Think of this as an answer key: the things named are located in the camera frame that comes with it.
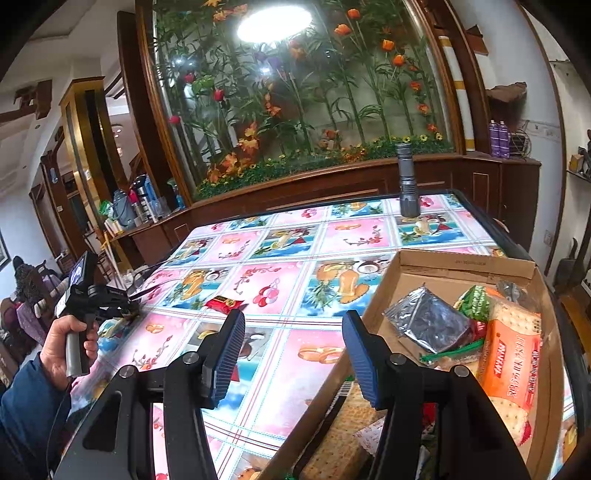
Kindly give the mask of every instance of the ceiling light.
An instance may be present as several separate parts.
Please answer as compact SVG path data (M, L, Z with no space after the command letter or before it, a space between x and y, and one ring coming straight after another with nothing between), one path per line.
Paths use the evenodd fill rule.
M312 16L302 7L269 7L245 18L238 27L238 38L249 43L271 43L294 36L311 22Z

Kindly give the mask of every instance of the cardboard box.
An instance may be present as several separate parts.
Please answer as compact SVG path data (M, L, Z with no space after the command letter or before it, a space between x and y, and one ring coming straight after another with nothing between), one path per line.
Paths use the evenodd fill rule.
M513 281L540 305L543 346L534 407L530 412L533 434L519 449L532 480L546 480L556 448L564 400L563 357L558 324L548 289L535 263L509 258L405 249L392 260L363 315L372 333L379 333L393 352L416 358L416 351L400 342L384 310L424 283L450 304L475 284L494 286L500 279ZM346 352L310 406L271 459L258 480L283 478L312 438L345 378L352 373Z

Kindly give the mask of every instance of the cracker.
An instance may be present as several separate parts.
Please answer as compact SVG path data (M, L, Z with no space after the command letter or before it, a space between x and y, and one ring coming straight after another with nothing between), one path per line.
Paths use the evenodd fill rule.
M527 422L527 412L511 400L500 397L489 398L507 427L507 430L509 430L511 437L515 440L516 444L519 444L523 438L523 432Z
M540 317L514 303L496 301L491 307L490 318L500 320L510 329L523 335L541 333Z

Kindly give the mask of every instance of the white wall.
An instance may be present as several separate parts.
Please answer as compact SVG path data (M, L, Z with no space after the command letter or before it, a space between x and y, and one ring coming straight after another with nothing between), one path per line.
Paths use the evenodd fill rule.
M533 17L531 17L531 21L552 64L564 115L566 154L570 159L572 154L577 153L579 147L587 148L587 142L589 142L587 129L591 128L591 96L568 57L546 27ZM548 272L548 277L551 280L554 280L560 259L566 257L570 252L573 238L576 238L580 245L590 209L591 184L568 174L560 234ZM585 265L589 262L590 256L591 249L588 247Z
M558 107L543 54L515 0L452 0L465 28L478 25L488 57L477 56L487 88L527 83L521 116L529 120L531 157L542 163L538 209L530 255L543 269L550 255L546 231L554 235L563 175Z
M48 268L59 271L27 192L20 190L2 198L0 232L11 260L16 255L31 265L38 265L47 260ZM15 288L14 269L10 262L0 270L0 299L9 297Z

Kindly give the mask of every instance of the orange tulip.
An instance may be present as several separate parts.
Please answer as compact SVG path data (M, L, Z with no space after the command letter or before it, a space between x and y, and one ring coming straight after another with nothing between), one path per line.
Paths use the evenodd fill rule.
M395 67L401 67L402 65L404 65L404 55L396 55L393 59L392 59L392 64Z
M382 50L392 51L394 49L394 42L392 40L382 40Z
M361 14L359 13L359 10L352 8L351 10L347 11L347 17L349 17L351 20L358 20L361 18Z
M338 27L335 28L335 33L337 35L349 35L351 33L351 29L348 25L341 23Z

